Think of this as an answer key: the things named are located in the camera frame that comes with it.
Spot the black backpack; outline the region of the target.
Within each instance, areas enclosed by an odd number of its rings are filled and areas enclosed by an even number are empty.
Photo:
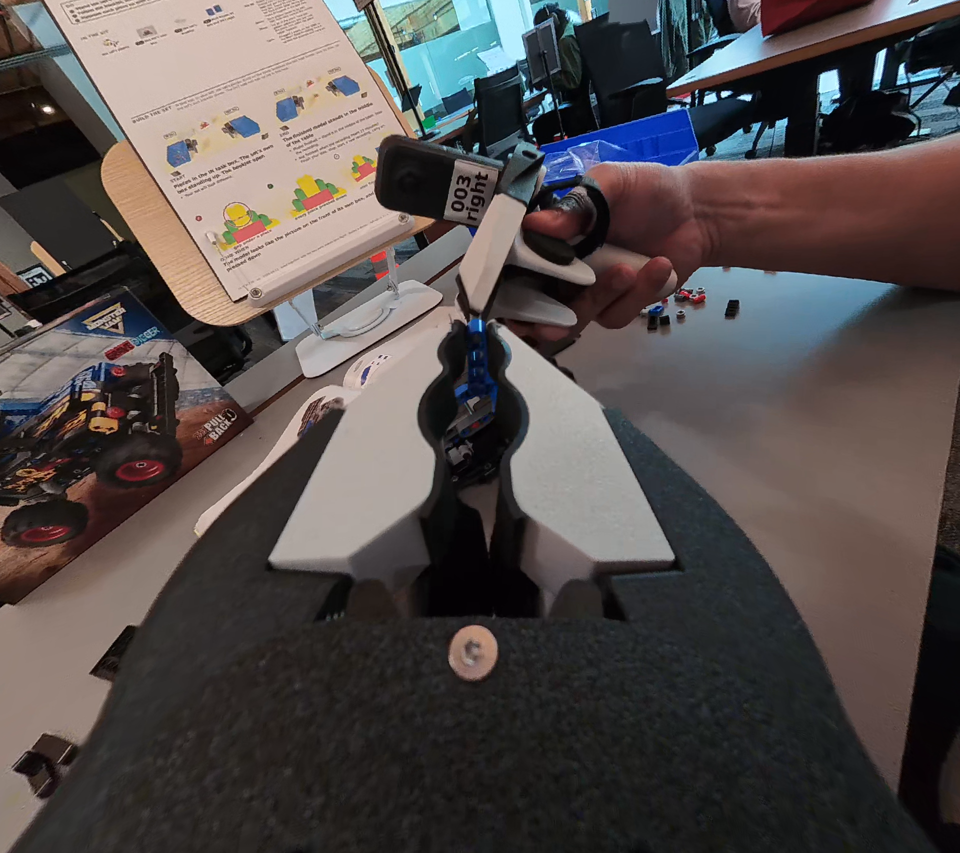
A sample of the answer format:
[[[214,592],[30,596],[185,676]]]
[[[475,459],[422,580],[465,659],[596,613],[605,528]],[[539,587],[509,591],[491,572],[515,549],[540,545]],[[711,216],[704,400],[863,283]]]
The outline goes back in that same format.
[[[920,127],[905,91],[875,90],[850,96],[823,115],[818,151],[846,154],[881,151],[913,136]]]

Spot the person's right hand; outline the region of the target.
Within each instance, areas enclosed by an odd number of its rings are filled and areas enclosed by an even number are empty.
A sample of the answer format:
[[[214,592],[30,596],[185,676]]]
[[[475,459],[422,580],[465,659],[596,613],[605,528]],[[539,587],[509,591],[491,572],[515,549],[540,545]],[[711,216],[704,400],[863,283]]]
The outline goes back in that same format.
[[[660,303],[672,275],[684,282],[709,259],[714,239],[702,188],[714,165],[601,163],[589,171],[609,210],[606,243],[645,256],[641,267],[616,262],[602,267],[593,285],[574,294],[570,328],[510,321],[510,329],[535,343],[579,335],[596,323],[605,329],[628,326],[642,309]]]

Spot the blue plastic bin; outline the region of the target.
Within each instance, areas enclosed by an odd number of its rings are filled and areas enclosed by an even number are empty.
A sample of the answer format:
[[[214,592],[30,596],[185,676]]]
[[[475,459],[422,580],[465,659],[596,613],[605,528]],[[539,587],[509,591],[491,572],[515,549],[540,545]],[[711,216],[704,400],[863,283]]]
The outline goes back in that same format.
[[[542,152],[546,186],[586,175],[604,163],[677,167],[695,162],[700,156],[689,111],[685,108],[546,143]]]

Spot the white plastic box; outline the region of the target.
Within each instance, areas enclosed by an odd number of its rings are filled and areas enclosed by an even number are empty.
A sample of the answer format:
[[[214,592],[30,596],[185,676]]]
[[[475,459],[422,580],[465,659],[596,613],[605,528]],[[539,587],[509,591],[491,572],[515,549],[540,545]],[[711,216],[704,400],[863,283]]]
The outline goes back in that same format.
[[[310,291],[278,304],[271,312],[283,343],[311,332],[318,322],[314,297]]]

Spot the person's right forearm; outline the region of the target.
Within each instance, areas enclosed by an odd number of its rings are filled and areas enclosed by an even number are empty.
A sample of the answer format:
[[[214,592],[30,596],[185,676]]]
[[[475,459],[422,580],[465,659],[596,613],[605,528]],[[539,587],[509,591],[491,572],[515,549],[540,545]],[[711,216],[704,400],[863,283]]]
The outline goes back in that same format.
[[[810,159],[707,163],[698,201],[725,268],[959,291],[959,139]]]

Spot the black and blue lego truck model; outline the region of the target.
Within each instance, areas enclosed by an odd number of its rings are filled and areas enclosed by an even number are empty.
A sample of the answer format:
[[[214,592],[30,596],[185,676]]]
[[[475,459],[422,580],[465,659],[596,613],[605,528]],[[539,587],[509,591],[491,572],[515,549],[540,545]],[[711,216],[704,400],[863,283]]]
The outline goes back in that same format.
[[[489,400],[462,403],[462,390],[467,381],[467,357],[462,375],[454,382],[456,414],[443,436],[443,452],[451,482],[464,490],[492,481],[497,475],[507,441],[496,426],[498,387],[495,410]]]

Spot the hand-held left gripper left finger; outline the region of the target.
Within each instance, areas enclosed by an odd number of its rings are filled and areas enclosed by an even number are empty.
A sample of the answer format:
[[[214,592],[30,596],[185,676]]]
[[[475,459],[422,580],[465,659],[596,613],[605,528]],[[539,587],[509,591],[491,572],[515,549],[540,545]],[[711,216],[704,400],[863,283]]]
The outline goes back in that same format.
[[[463,550],[444,436],[457,411],[463,326],[435,326],[378,367],[339,415],[272,552],[277,570],[402,589]]]

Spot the black flat lego plate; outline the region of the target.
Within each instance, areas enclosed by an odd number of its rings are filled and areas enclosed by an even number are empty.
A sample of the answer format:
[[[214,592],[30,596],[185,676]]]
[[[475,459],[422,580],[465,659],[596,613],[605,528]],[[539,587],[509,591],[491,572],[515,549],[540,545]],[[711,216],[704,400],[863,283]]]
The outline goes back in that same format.
[[[90,669],[90,676],[95,679],[102,679],[105,682],[114,682],[123,657],[133,642],[137,630],[138,628],[133,624],[124,626],[119,635],[96,661],[94,667]]]

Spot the grey background table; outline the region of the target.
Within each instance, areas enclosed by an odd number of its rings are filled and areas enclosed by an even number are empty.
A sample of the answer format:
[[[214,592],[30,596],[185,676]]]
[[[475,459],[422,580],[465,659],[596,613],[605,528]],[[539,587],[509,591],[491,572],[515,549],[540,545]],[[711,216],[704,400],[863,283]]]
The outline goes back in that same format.
[[[784,89],[784,154],[812,156],[819,134],[819,77],[851,51],[880,53],[958,15],[959,0],[871,0],[865,5],[766,38],[759,27],[741,34],[667,87],[679,98],[738,87]]]

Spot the black lego beam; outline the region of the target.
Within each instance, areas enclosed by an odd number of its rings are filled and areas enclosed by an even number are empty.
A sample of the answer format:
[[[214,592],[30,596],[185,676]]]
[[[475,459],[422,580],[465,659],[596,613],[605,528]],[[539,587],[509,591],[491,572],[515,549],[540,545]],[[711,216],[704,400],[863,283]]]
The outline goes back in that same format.
[[[49,799],[77,758],[76,743],[63,736],[44,733],[14,762],[11,771],[23,777],[40,800]]]

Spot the black office chair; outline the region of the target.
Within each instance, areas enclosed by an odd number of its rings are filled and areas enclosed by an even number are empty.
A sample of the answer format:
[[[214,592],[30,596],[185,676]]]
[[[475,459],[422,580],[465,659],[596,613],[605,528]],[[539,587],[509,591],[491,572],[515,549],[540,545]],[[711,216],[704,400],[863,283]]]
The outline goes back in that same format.
[[[576,26],[574,35],[601,129],[666,113],[664,60],[646,20],[611,22],[604,14]]]
[[[474,80],[476,140],[481,155],[498,160],[529,141],[523,103],[523,82],[517,65]]]

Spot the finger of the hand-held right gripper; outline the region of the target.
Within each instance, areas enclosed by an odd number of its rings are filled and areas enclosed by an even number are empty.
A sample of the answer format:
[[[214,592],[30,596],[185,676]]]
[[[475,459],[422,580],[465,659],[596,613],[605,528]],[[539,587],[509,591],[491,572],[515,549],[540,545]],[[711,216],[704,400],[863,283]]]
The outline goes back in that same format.
[[[496,307],[503,271],[546,276],[546,259],[523,237],[522,222],[543,185],[541,164],[454,166],[454,220],[475,229],[459,267],[458,304],[466,321],[505,318]]]

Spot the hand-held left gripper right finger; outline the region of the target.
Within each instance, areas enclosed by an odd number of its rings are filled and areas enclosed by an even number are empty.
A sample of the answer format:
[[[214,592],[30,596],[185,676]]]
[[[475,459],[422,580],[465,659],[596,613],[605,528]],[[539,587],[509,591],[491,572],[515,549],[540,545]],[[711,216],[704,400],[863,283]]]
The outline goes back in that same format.
[[[569,582],[666,571],[676,556],[604,407],[508,328],[499,343],[501,460],[493,563],[558,593]]]

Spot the blue lego beam piece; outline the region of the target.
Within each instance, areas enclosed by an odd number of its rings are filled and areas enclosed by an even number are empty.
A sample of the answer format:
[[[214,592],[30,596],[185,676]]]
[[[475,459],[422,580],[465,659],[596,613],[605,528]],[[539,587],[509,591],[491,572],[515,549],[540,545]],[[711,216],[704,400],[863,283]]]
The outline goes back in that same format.
[[[466,325],[466,382],[462,389],[462,403],[488,400],[491,409],[497,405],[498,386],[490,372],[487,324],[481,317],[473,317]]]

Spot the scattered small lego pieces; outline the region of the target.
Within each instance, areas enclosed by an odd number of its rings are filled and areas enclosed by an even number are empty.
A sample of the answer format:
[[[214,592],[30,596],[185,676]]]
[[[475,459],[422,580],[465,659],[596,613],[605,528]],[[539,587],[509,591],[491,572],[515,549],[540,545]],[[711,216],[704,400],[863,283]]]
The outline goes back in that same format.
[[[703,286],[681,286],[654,304],[642,307],[641,321],[648,333],[667,333],[690,325],[713,306],[710,292]]]

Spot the dark computer monitor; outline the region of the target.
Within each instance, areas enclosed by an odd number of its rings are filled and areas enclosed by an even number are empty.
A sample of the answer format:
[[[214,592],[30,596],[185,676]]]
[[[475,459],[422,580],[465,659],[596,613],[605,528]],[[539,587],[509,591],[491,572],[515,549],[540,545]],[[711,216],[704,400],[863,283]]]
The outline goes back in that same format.
[[[540,24],[522,34],[524,59],[532,89],[554,90],[554,79],[561,73],[556,21],[548,15]]]

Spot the lego set cardboard box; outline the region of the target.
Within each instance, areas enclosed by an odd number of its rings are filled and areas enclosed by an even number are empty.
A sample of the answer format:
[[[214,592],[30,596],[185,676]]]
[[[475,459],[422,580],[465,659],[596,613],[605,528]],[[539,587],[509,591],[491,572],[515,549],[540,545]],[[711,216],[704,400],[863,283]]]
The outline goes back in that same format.
[[[125,287],[6,344],[1,387],[3,606],[254,421]]]

